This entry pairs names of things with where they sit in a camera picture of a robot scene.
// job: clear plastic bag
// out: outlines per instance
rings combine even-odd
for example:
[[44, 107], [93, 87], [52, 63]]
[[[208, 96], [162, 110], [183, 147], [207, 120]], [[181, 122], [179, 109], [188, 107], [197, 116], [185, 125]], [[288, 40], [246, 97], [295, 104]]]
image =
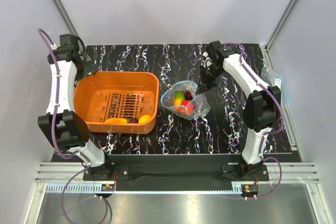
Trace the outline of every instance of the clear plastic bag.
[[[161, 96], [161, 104], [176, 115], [192, 120], [202, 118], [210, 111], [210, 105], [203, 94], [196, 95], [197, 84], [193, 81], [180, 81], [175, 83]], [[189, 91], [193, 99], [186, 105], [174, 105], [177, 91]]]

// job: white enclosure panel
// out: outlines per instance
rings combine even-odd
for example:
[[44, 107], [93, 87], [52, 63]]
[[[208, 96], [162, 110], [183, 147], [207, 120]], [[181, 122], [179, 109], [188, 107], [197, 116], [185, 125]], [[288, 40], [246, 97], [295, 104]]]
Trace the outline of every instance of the white enclosure panel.
[[289, 0], [61, 0], [87, 44], [265, 44]]
[[336, 0], [299, 0], [271, 56], [305, 160], [317, 168], [336, 220]]
[[37, 126], [48, 107], [48, 51], [37, 33], [67, 33], [51, 0], [0, 0], [0, 223], [23, 223], [41, 161], [52, 148]]

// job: orange basket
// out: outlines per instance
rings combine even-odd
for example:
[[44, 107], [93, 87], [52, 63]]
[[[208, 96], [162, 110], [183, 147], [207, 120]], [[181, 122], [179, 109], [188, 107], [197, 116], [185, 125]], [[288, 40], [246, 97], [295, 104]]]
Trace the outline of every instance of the orange basket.
[[[149, 72], [99, 71], [77, 83], [76, 113], [90, 131], [147, 134], [155, 126], [159, 100], [159, 80]], [[152, 115], [145, 123], [104, 123], [109, 118], [139, 119]]]

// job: table surface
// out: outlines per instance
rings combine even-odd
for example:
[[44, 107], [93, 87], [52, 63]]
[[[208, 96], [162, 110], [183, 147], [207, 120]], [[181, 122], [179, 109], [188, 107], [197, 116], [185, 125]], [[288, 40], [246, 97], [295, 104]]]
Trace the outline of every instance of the table surface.
[[[148, 71], [160, 81], [160, 97], [174, 83], [198, 83], [206, 44], [96, 45], [87, 53], [101, 71]], [[243, 44], [245, 59], [259, 75], [263, 55], [258, 44]], [[227, 73], [205, 94], [211, 110], [204, 118], [185, 120], [159, 104], [155, 128], [146, 135], [93, 133], [93, 141], [108, 154], [219, 154], [242, 151], [247, 136], [243, 123], [246, 97]], [[269, 135], [265, 152], [291, 152], [285, 128]]]

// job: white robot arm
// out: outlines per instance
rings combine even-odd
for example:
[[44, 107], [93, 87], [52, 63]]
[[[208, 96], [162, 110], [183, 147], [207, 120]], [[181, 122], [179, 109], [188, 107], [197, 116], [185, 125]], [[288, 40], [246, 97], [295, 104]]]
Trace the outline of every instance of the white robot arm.
[[[61, 35], [60, 47], [52, 50], [55, 58], [48, 55], [52, 76], [51, 95], [46, 115], [39, 116], [38, 125], [56, 150], [62, 148], [76, 153], [89, 166], [89, 174], [106, 179], [112, 175], [111, 162], [93, 144], [85, 121], [75, 113], [75, 82], [98, 70], [85, 52], [79, 54], [78, 41], [81, 40], [77, 36]], [[53, 117], [56, 117], [55, 125], [52, 123]]]
[[196, 94], [215, 87], [216, 78], [224, 71], [228, 72], [242, 88], [248, 98], [243, 114], [248, 132], [246, 145], [241, 153], [239, 172], [243, 175], [252, 174], [262, 166], [259, 154], [265, 149], [266, 141], [263, 139], [267, 138], [267, 132], [271, 131], [274, 123], [280, 118], [274, 101], [261, 86], [267, 88], [279, 103], [280, 89], [277, 86], [270, 87], [262, 81], [245, 62], [239, 48], [223, 47], [219, 41], [215, 41], [206, 46], [206, 51]]

